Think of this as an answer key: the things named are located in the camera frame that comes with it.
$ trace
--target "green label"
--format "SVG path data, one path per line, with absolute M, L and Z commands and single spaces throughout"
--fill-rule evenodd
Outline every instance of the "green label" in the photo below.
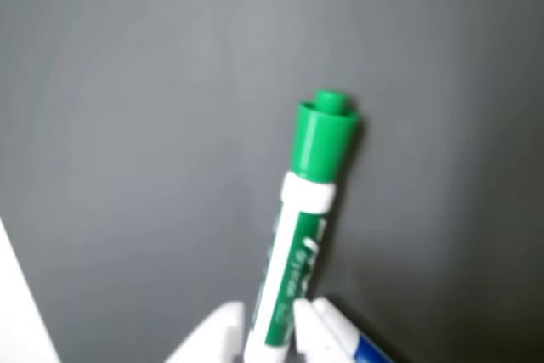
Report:
M 265 343 L 270 346 L 282 346 L 291 338 L 293 302 L 306 295 L 324 227 L 325 220 L 320 215 L 298 214 L 297 228 L 265 338 Z

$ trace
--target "white object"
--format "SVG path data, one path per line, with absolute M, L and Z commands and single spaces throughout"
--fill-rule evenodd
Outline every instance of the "white object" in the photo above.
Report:
M 354 363 L 343 348 L 343 333 L 334 332 L 325 325 L 310 301 L 297 299 L 294 310 L 297 351 L 306 355 L 308 363 Z
M 244 350 L 246 363 L 282 363 L 285 360 L 292 333 L 292 305 L 295 298 L 305 295 L 326 225 L 320 216 L 331 209 L 335 191 L 336 186 L 332 183 L 314 183 L 287 172 L 281 189 L 282 209 L 269 265 Z M 315 235 L 301 236 L 302 213 L 315 215 L 310 216 L 318 227 Z M 270 333 L 274 342 L 269 340 Z
M 242 302 L 215 309 L 165 363 L 230 363 L 241 354 L 245 310 Z
M 0 219 L 0 362 L 60 363 Z
M 297 322 L 298 319 L 297 345 L 300 343 L 298 339 L 302 337 L 302 346 L 298 346 L 301 353 L 311 354 L 313 350 L 314 354 L 325 355 L 329 354 L 331 350 L 335 351 L 334 353 L 336 353 L 336 350 L 342 350 L 351 361 L 393 363 L 383 350 L 364 333 L 361 333 L 359 328 L 326 298 L 317 298 L 311 306 L 306 300 L 297 302 L 296 308 L 301 309 L 302 314 L 311 315 L 313 319 L 310 324 L 309 319 L 304 316 L 302 318 L 297 316 L 297 310 L 295 309 L 295 321 Z M 331 334 L 334 337 L 333 341 L 329 337 L 322 335 L 322 332 Z M 337 359 L 335 355 L 333 360 L 327 361 L 340 361 Z

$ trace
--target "green marker cap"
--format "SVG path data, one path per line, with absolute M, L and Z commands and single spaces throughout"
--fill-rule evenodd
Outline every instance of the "green marker cap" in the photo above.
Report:
M 344 94 L 319 89 L 314 102 L 298 105 L 291 170 L 303 179 L 331 183 L 342 166 L 359 121 Z

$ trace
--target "marker label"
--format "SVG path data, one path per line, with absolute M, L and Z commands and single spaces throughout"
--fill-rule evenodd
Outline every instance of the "marker label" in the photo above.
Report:
M 276 230 L 286 232 L 279 236 L 276 231 L 274 245 L 270 253 L 280 257 L 281 253 L 275 251 L 275 247 L 284 247 L 285 260 L 279 269 L 277 259 L 269 259 L 265 279 L 259 291 L 257 311 L 269 310 L 269 319 L 266 328 L 264 342 L 269 346 L 283 346 L 289 343 L 293 330 L 292 306 L 296 298 L 304 297 L 308 290 L 308 283 L 319 251 L 319 243 L 325 229 L 325 220 L 318 214 L 297 212 L 296 218 L 280 215 L 278 221 L 281 226 Z M 261 305 L 265 286 L 267 292 L 275 293 L 274 299 L 269 305 Z M 253 327 L 258 312 L 253 316 Z

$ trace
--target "marker barrel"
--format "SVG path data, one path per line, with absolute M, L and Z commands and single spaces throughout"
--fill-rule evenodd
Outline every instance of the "marker barrel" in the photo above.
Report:
M 326 298 L 317 298 L 312 304 L 321 321 L 334 334 L 344 351 L 353 357 L 355 363 L 393 363 Z
M 282 363 L 292 337 L 292 306 L 304 297 L 334 199 L 334 180 L 355 126 L 347 97 L 319 90 L 298 105 L 291 171 L 281 190 L 281 210 L 261 285 L 246 363 Z

